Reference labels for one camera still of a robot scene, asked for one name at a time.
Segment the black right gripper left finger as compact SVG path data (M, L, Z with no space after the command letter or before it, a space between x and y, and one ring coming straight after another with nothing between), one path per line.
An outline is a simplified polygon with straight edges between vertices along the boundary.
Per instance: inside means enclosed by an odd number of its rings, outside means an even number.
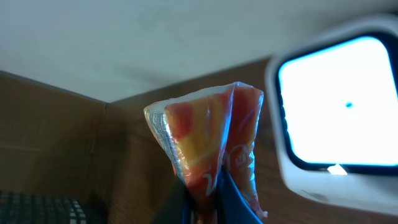
M192 224L194 219L193 199L184 183L176 177L152 224Z

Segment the small orange tissue pack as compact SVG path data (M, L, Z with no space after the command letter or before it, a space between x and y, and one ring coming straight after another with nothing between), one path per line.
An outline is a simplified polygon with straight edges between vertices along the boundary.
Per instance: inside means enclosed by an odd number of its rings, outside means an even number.
M218 223L216 186L224 167L263 221L254 146L264 94L242 82L204 88L144 108L147 124L193 199L194 223Z

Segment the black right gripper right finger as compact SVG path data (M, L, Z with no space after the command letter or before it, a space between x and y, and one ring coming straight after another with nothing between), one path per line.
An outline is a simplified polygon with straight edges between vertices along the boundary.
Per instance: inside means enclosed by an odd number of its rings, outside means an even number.
M262 224L224 167L217 178L216 209L218 224Z

